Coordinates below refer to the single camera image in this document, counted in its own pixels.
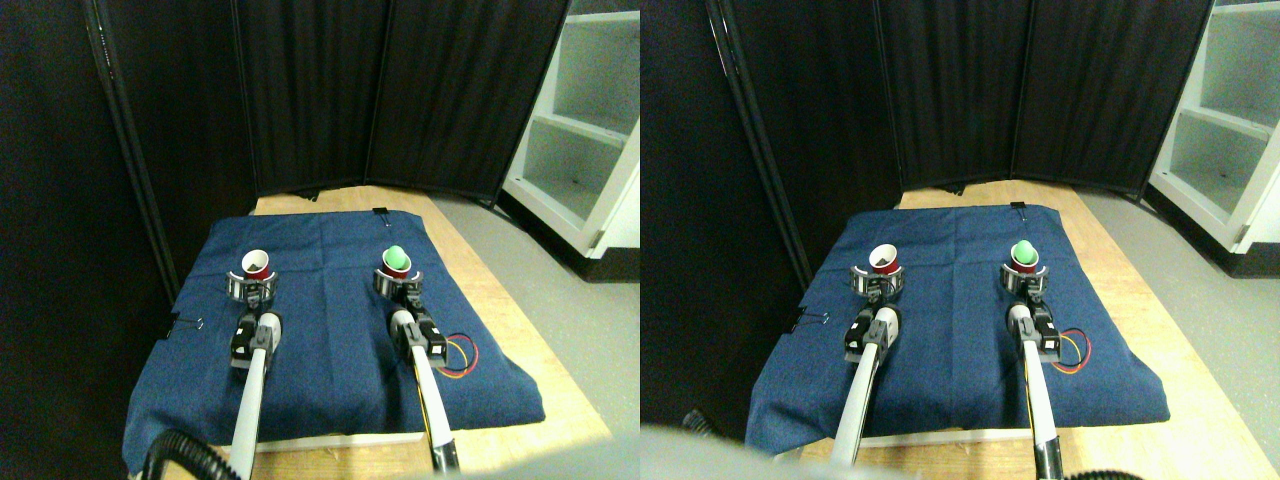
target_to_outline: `yellow wire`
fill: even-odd
[[[470,360],[467,360],[467,352],[466,352],[466,351],[463,351],[461,346],[458,346],[457,343],[453,343],[453,340],[448,340],[448,339],[447,339],[445,342],[449,342],[449,344],[451,344],[451,346],[453,346],[453,348],[457,348],[457,349],[458,349],[458,353],[462,353],[462,365],[467,365],[467,364],[470,364],[470,362],[471,362]],[[451,378],[451,379],[454,379],[454,380],[457,380],[457,379],[461,379],[461,378],[466,376],[466,374],[462,374],[462,375],[453,375],[453,374],[449,374],[449,372],[444,371],[443,369],[435,369],[435,370],[439,370],[439,371],[440,371],[440,375],[444,375],[444,376],[448,376],[448,378]]]
[[[1084,361],[1084,355],[1080,353],[1080,346],[1075,344],[1075,340],[1073,340],[1071,337],[1059,335],[1059,338],[1070,342],[1071,347],[1075,347],[1075,357],[1080,358],[1079,361],[1082,361],[1082,362]],[[1062,369],[1061,366],[1059,366],[1057,364],[1053,364],[1053,367],[1057,369],[1057,371],[1061,371],[1061,372],[1068,374],[1068,375],[1075,375],[1078,371],[1080,371],[1080,370],[1068,371],[1068,370]]]

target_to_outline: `wooden table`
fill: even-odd
[[[1120,247],[1070,187],[993,182],[965,188],[906,192],[901,209],[1007,205],[1056,209],[1080,266],[1133,353],[1165,384],[1170,420],[1162,424],[1059,429],[1066,472],[1115,468],[1144,479],[1275,479],[1258,443],[1240,420],[1187,337],[1129,264]],[[831,439],[803,457],[831,453]],[[1033,479],[1032,443],[1025,440],[864,448],[858,465],[878,465],[929,479]]]
[[[518,460],[609,438],[609,429],[543,337],[426,195],[384,187],[259,198],[257,215],[403,210],[422,218],[431,243],[503,353],[538,381],[547,420],[531,425],[454,431],[465,472],[492,471]],[[170,472],[180,468],[169,468]],[[385,479],[431,471],[430,442],[259,453],[253,479]]]

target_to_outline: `cable hose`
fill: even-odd
[[[230,463],[211,447],[180,430],[165,430],[151,442],[142,480],[160,480],[168,461],[174,461],[197,480],[241,480]]]
[[[1142,477],[1116,470],[1097,470],[1075,474],[1066,480],[1142,480]]]

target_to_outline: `black clip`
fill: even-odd
[[[170,326],[169,328],[169,333],[164,334],[164,338],[166,340],[169,339],[169,337],[173,335],[174,332],[200,330],[200,329],[205,328],[205,319],[204,317],[200,317],[200,319],[196,319],[196,320],[187,320],[187,319],[183,319],[183,317],[179,317],[179,316],[174,315],[173,325],[177,326],[179,321],[182,321],[184,324],[195,324],[195,326],[189,326],[189,325],[188,326],[183,326],[183,328],[173,328],[173,326]]]
[[[389,211],[387,211],[387,207],[384,207],[384,206],[376,207],[376,209],[374,209],[374,214],[376,214],[378,216],[383,218],[383,227],[390,227],[392,225],[392,223],[389,220],[387,220],[387,215],[389,214]]]
[[[1027,221],[1027,215],[1023,214],[1023,210],[1027,210],[1027,202],[1009,202],[1009,207],[1018,210],[1018,216],[1023,218],[1023,221]]]
[[[796,317],[796,323],[791,325],[791,333],[796,333],[796,328],[799,328],[800,325],[813,325],[813,324],[826,325],[828,321],[831,321],[831,315],[827,314],[827,312],[810,314],[808,306],[799,307],[796,310],[799,310],[799,312],[796,314],[796,316],[797,316]],[[817,317],[817,319],[822,319],[822,320],[800,321],[800,319],[806,317],[806,316],[812,316],[812,317]]]

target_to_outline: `shelf compartment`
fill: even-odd
[[[536,186],[581,221],[591,215],[621,154],[621,146],[534,122],[529,127],[522,180]]]
[[[639,14],[640,0],[573,0],[568,5],[570,18],[582,14],[614,12],[635,12]]]
[[[640,13],[573,15],[561,35],[552,111],[613,132],[640,118]]]
[[[1199,114],[1179,115],[1167,174],[1176,175],[1228,218],[1244,195],[1267,146],[1260,140]]]
[[[582,26],[582,24],[603,24],[603,23],[639,23],[640,10],[632,12],[584,12],[582,14],[568,15],[564,19],[564,24]]]
[[[1280,123],[1280,1],[1213,9],[1201,106],[1267,125]]]
[[[1184,106],[1183,114],[1196,116],[1201,120],[1215,123],[1219,127],[1226,127],[1236,132],[1244,133],[1249,137],[1261,140],[1263,142],[1271,140],[1271,134],[1275,129],[1261,123],[1254,123],[1247,120],[1239,115],[1233,115],[1225,111],[1217,111],[1213,109],[1201,108],[1201,106]]]
[[[598,127],[594,123],[599,119],[588,116],[588,122],[582,122],[575,118],[556,115],[556,114],[535,114],[534,120],[545,123],[547,125],[556,127],[563,131],[573,132],[584,137],[595,140],[596,142],[611,145],[622,148],[627,142],[627,136],[607,129],[604,127]]]

